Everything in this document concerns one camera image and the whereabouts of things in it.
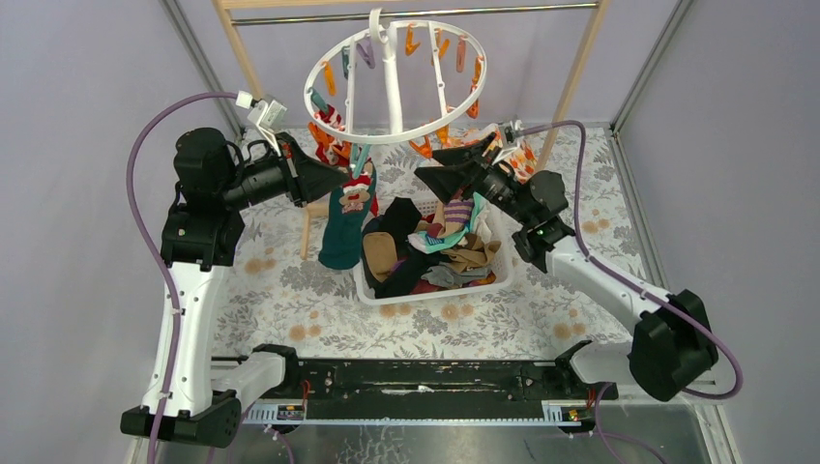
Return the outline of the dark green sock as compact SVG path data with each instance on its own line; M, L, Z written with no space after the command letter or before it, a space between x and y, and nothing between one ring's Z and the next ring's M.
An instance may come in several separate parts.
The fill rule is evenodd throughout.
M360 261L365 219L378 210L377 184L374 164L367 159L356 179L348 180L331 193L328 222L318 255L324 267L349 270Z

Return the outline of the red white striped sock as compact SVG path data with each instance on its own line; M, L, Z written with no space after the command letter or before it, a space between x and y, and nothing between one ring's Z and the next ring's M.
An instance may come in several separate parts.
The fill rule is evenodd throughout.
M331 104L327 105L325 111L322 111L321 109L317 110L315 116L335 131L346 130L341 113Z

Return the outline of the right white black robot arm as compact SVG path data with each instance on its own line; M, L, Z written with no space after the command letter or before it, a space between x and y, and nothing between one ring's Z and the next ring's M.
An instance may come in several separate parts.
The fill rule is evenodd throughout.
M569 207L562 175L541 170L520 183L508 164L494 160L500 150L493 140L437 151L436 165L415 175L444 203L478 194L514 219L521 228L512 241L521 259L585 294L631 336L571 351L554 373L558 392L578 398L593 384L632 384L668 401L686 391L718 362L702 300L689 290L672 294L593 255L560 217Z

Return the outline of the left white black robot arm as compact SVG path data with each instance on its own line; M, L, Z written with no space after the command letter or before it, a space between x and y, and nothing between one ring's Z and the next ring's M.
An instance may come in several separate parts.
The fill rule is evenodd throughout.
M127 435L225 449L244 412L265 393L300 386L294 348L263 344L219 377L212 374L216 297L233 266L245 209L280 196L302 207L342 186L347 176L306 155L282 132L259 159L244 159L219 130L181 135L178 180L155 250L165 297L157 359L141 403L121 418Z

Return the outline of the orange floral cloth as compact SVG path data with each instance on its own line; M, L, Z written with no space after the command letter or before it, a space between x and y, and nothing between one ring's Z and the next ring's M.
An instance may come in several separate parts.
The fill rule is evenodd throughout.
M496 133L494 131L494 124L487 125L481 129L471 128L466 130L461 135L450 135L443 148L460 148L467 145L478 143L488 135L494 135L495 140L490 145L491 148L499 148L496 142ZM524 153L518 155L515 159L507 159L504 162L510 170L514 173L519 183L525 183L535 172L537 160L530 145L523 139Z

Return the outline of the purple striped sock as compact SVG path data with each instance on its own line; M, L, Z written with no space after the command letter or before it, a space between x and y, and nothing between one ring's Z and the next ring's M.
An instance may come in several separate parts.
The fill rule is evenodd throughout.
M439 202L432 223L426 229L427 234L436 239L445 239L462 231L469 224L474 207L473 199Z

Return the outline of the tan brown sock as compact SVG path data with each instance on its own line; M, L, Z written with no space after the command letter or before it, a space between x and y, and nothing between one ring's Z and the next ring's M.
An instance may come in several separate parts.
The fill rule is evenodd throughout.
M480 236L467 233L454 247L442 253L449 257L448 265L457 273L489 266L501 247L500 241L485 242Z

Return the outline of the black sock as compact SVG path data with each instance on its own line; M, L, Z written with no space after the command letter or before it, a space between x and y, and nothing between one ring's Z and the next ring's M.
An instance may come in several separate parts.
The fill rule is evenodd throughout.
M410 198L397 197L383 215L372 219L365 226L362 235L385 232L397 247L401 247L406 243L407 237L416 231L421 220L422 215Z

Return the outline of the white laundry basket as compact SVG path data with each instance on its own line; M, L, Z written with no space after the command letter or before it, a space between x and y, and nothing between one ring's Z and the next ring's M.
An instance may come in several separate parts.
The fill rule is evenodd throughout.
M509 237L508 229L501 213L496 207L487 205L485 210L487 211L486 224L492 232L491 239L493 241L498 240L501 242L499 250L488 266L496 277L492 283L466 286L456 289L408 294L390 298L377 298L375 296L375 291L367 283L365 273L366 265L364 264L364 260L361 260L352 271L356 285L356 294L359 300L363 304L371 306L398 305L431 299L454 298L479 293L492 293L505 290L510 287L514 281L514 269L511 239Z

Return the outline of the grey sock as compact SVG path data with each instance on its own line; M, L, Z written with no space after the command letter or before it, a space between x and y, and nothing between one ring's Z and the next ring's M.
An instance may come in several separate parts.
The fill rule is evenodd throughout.
M437 287L455 289L472 281L484 279L489 274L490 269L487 267L457 272L447 265L436 265L430 267L422 275L422 279Z

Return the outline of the metal rack rod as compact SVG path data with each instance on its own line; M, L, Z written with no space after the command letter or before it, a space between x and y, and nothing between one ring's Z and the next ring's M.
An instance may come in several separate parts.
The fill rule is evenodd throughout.
M527 5L527 6L505 6L505 7L471 7L460 9L439 9L420 11L396 11L381 13L382 18L387 19L417 19L426 17L447 17L447 16L467 16L467 15L507 15L525 13L546 13L562 11L596 10L602 2L582 2L554 5ZM278 24L302 24L302 23L328 23L342 21L363 21L368 20L369 14L314 14L296 15L281 17L255 17L231 19L230 24L238 27L278 25Z

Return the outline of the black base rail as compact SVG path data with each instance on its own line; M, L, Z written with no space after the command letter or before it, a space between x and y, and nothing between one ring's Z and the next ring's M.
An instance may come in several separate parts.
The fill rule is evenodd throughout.
M348 360L297 363L294 382L264 393L249 423L270 425L568 425L591 418L597 396L568 360Z

